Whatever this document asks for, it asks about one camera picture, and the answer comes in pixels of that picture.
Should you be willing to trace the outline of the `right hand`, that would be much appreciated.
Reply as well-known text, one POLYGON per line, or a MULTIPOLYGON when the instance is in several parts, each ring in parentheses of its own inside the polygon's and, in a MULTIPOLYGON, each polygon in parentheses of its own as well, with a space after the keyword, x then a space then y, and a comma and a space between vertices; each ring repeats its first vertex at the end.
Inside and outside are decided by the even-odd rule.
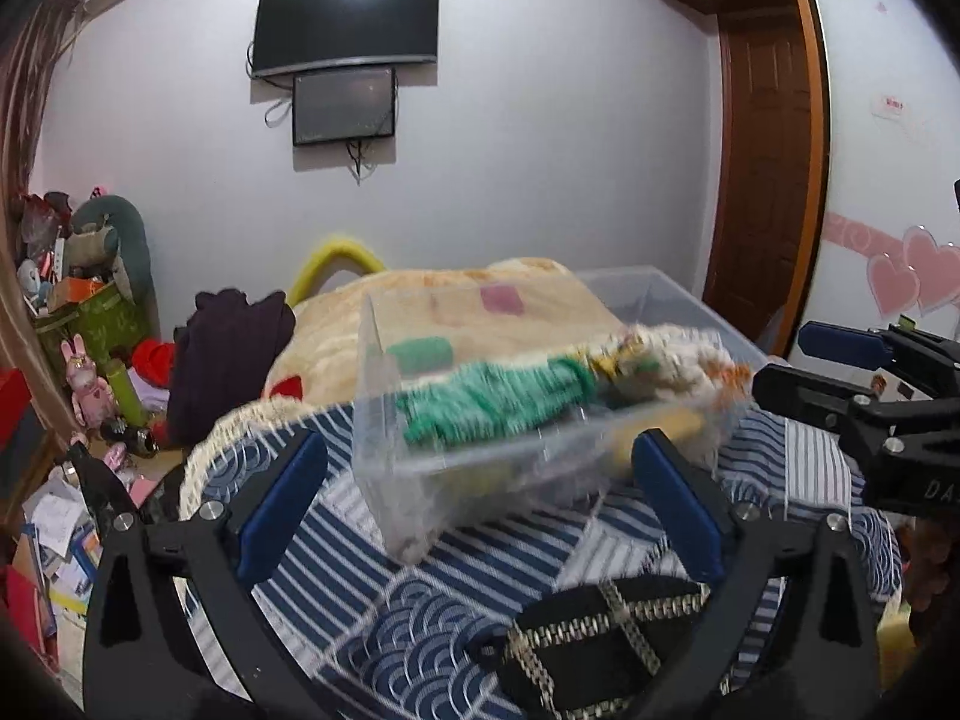
POLYGON ((910 631, 918 644, 926 644, 958 616, 958 525, 918 518, 903 532, 903 548, 910 631))

